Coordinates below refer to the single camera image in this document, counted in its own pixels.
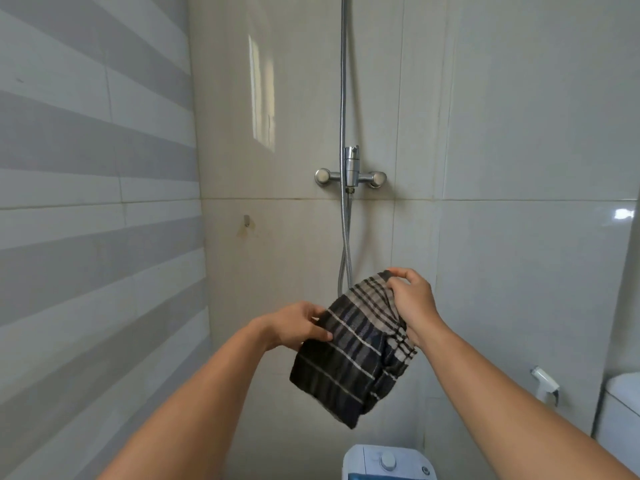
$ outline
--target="white bidet spray head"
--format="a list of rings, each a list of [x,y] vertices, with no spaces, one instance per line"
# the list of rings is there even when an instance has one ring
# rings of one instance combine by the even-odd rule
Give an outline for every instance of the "white bidet spray head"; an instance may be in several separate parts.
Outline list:
[[[539,366],[535,366],[531,370],[531,375],[538,381],[538,390],[536,391],[536,399],[547,403],[547,396],[553,395],[556,400],[556,407],[560,399],[560,384],[553,377],[543,371]]]

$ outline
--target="toilet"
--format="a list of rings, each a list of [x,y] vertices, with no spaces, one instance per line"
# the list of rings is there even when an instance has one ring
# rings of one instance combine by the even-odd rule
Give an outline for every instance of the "toilet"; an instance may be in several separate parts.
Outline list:
[[[607,382],[594,438],[640,476],[640,372]]]
[[[433,465],[419,451],[374,445],[352,446],[342,460],[342,480],[398,478],[438,480]]]

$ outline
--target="dark plaid garment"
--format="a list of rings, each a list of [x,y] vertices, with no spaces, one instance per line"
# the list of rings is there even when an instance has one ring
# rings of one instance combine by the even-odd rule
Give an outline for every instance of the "dark plaid garment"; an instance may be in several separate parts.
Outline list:
[[[291,370],[293,384],[352,429],[389,394],[416,354],[385,286],[390,277],[389,271],[375,274],[334,301],[318,320],[333,340],[306,341]]]

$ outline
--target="plaid cloth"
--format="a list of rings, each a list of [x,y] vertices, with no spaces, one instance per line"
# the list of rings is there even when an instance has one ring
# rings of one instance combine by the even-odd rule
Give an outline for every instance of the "plaid cloth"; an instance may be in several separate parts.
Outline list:
[[[289,377],[352,429],[389,394],[416,354],[385,286],[390,277],[389,271],[375,274],[334,301],[317,323],[333,340],[302,344]]]

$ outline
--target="person's right arm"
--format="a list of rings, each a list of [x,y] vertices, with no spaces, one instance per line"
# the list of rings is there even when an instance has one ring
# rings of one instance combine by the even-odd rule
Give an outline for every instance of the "person's right arm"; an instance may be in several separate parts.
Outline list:
[[[518,386],[443,322],[430,284],[412,269],[388,281],[409,338],[501,480],[637,480],[610,453]]]

